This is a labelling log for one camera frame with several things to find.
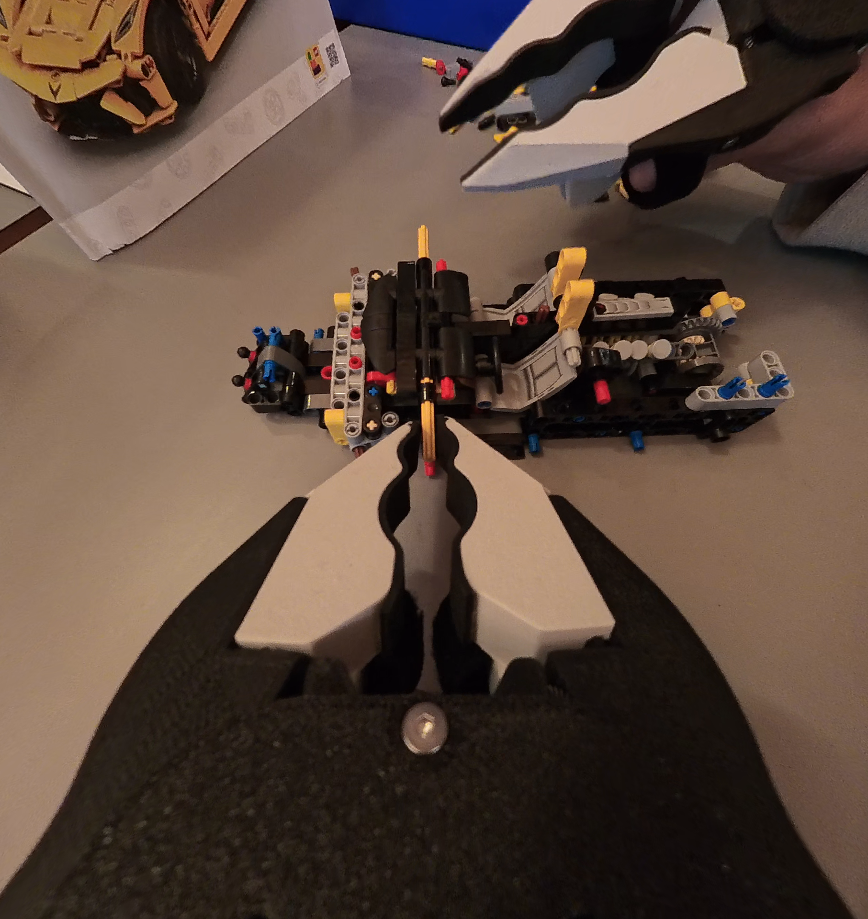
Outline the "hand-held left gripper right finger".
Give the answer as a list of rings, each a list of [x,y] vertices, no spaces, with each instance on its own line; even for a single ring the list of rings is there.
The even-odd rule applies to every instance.
[[[459,527],[433,625],[443,691],[494,691],[514,660],[610,637],[608,605],[542,485],[452,419],[437,434]]]

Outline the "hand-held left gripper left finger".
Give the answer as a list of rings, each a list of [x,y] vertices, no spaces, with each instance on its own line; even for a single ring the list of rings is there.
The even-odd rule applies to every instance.
[[[236,643],[341,662],[369,693],[410,693],[423,617],[394,531],[409,513],[420,430],[406,424],[313,489]]]

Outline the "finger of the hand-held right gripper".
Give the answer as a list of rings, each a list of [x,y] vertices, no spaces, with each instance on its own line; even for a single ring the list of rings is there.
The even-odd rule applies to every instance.
[[[597,42],[660,42],[680,6],[675,1],[529,2],[441,110],[440,131],[474,121],[521,84],[559,73]]]
[[[746,86],[738,50],[702,31],[663,47],[644,73],[610,96],[589,95],[532,131],[503,140],[463,179],[467,191],[593,182],[602,192],[632,144]]]

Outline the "pile of toy building pieces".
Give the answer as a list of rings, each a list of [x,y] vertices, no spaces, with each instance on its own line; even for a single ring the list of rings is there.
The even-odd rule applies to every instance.
[[[532,129],[540,124],[540,115],[547,117],[561,97],[561,89],[576,90],[581,81],[589,79],[588,91],[596,89],[597,79],[615,60],[615,45],[612,40],[602,40],[594,49],[584,49],[565,66],[558,75],[539,78],[531,84],[523,84],[492,109],[477,117],[474,122],[479,132],[490,132],[495,146],[512,130]],[[455,62],[445,62],[433,57],[423,57],[423,66],[440,76],[441,86],[456,88],[466,80],[473,70],[474,62],[459,56]],[[599,178],[597,185],[587,180],[575,179],[562,182],[563,197],[572,205],[604,202],[609,200],[610,184],[617,179]]]

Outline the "black toy car chassis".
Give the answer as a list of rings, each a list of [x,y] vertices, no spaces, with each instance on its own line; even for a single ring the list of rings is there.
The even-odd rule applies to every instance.
[[[649,436],[725,442],[795,396],[773,350],[731,370],[720,339],[745,307],[721,279],[596,280],[586,247],[545,257],[542,276],[503,303],[471,292],[469,276],[430,256],[389,270],[352,268],[335,318],[307,336],[256,327],[232,376],[256,413],[308,415],[360,455],[416,423],[431,476],[435,425],[507,417],[484,440],[509,459],[544,441]]]

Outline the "person's right forearm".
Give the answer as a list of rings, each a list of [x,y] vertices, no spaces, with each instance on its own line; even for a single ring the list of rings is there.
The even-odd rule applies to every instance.
[[[772,225],[791,247],[824,247],[868,256],[868,168],[858,174],[787,185]]]

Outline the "grey desk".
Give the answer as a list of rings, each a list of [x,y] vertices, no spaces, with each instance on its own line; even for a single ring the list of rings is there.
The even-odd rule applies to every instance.
[[[133,246],[91,262],[48,225],[0,257],[0,891],[166,616],[290,498],[345,465],[316,425],[245,409],[255,325],[311,331],[349,269],[427,224],[490,300],[585,245],[601,279],[720,277],[738,360],[796,398],[711,445],[553,442],[523,469],[655,580],[716,658],[800,835],[868,917],[868,258],[785,247],[781,187],[726,167],[688,199],[571,210],[459,177],[492,139],[438,132],[423,56],[348,26],[351,77]]]

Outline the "person's right hand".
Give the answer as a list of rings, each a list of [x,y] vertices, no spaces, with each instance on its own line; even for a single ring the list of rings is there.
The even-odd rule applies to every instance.
[[[868,167],[868,48],[857,70],[832,94],[789,114],[755,143],[709,159],[711,173],[729,164],[784,184],[826,180]]]

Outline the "blue plastic bin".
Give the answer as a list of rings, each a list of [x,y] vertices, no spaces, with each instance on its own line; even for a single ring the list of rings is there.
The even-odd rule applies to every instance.
[[[527,1],[331,1],[336,21],[487,50]]]

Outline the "instruction booklet yellow car cover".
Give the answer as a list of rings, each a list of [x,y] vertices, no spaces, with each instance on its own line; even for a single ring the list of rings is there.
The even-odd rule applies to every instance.
[[[0,2],[0,164],[97,261],[349,75],[329,2]]]

